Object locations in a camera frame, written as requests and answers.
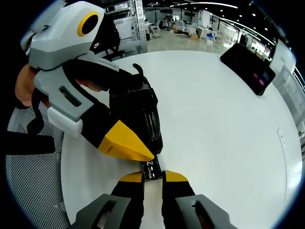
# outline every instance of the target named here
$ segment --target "white table surface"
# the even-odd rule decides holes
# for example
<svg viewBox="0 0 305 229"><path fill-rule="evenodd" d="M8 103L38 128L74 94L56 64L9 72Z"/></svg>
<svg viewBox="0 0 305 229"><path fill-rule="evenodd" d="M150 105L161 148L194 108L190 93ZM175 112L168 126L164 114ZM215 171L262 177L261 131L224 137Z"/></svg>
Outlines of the white table surface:
<svg viewBox="0 0 305 229"><path fill-rule="evenodd" d="M115 63L132 73L137 73L132 64L139 64L155 90L166 169L186 176L194 192L226 210L236 227L269 229L290 203L301 178L297 130L273 84L258 97L219 57L163 51ZM108 104L107 93L92 94ZM286 198L286 165L278 128L289 155ZM61 184L70 222L81 208L102 193L110 194L122 176L138 168L137 162L100 153L83 137L65 135ZM145 183L141 228L164 228L161 191L161 180Z"/></svg>

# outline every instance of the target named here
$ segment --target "window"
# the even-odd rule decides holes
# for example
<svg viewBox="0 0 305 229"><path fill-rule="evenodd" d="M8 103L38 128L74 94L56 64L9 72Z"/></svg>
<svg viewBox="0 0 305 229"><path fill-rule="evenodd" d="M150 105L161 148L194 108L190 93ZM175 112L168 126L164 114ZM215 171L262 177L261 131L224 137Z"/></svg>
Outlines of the window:
<svg viewBox="0 0 305 229"><path fill-rule="evenodd" d="M180 21L179 15L173 15L173 21Z"/></svg>

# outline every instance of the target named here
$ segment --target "office chair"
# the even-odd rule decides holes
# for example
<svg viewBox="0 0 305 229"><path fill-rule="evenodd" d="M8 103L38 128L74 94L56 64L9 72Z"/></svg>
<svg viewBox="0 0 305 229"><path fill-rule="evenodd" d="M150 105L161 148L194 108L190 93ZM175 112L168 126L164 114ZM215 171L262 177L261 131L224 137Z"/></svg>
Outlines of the office chair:
<svg viewBox="0 0 305 229"><path fill-rule="evenodd" d="M163 29L165 29L165 30L170 30L170 26L169 26L169 23L168 23L168 21L167 20L162 20L162 22L163 22Z"/></svg>
<svg viewBox="0 0 305 229"><path fill-rule="evenodd" d="M152 37L153 37L153 36L154 36L155 38L161 37L161 35L158 34L158 32L160 31L159 25L160 25L160 20L157 21L156 25L151 25L151 26L148 27L148 31L149 31L149 33L150 33L150 35L151 35Z"/></svg>
<svg viewBox="0 0 305 229"><path fill-rule="evenodd" d="M159 32L160 31L160 22L161 22L161 20L158 20L156 22L156 25L149 26L149 29L153 30L154 32Z"/></svg>
<svg viewBox="0 0 305 229"><path fill-rule="evenodd" d="M185 26L183 21L176 21L176 30L182 31L182 33L179 33L176 36L189 37L189 36L185 35L184 32L189 32L190 29Z"/></svg>

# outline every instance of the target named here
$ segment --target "cardboard box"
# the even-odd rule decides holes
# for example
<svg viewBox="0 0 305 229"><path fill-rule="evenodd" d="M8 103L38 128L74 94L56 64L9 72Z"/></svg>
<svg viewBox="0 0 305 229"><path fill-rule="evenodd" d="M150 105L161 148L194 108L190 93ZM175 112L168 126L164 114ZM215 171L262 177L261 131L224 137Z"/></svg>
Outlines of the cardboard box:
<svg viewBox="0 0 305 229"><path fill-rule="evenodd" d="M199 40L199 37L197 34L192 34L191 35L191 39L194 40L194 41L198 41Z"/></svg>

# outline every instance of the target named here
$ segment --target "yellow circular marking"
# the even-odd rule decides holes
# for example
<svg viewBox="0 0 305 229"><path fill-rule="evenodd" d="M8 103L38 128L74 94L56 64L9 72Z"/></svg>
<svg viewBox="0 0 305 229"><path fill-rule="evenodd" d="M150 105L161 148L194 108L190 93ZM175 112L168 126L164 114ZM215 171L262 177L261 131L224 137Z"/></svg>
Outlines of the yellow circular marking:
<svg viewBox="0 0 305 229"><path fill-rule="evenodd" d="M83 33L82 33L82 27L84 26L84 23L87 21L87 19L88 19L89 17L93 16L93 15L96 15L97 18L99 18L99 15L98 15L97 12L91 12L91 13L88 13L88 14L82 19L82 21L80 22L80 24L78 25L77 34L78 34L80 37L86 36L87 34L89 34L89 33L91 32L91 31L90 31L89 33L83 34Z"/></svg>

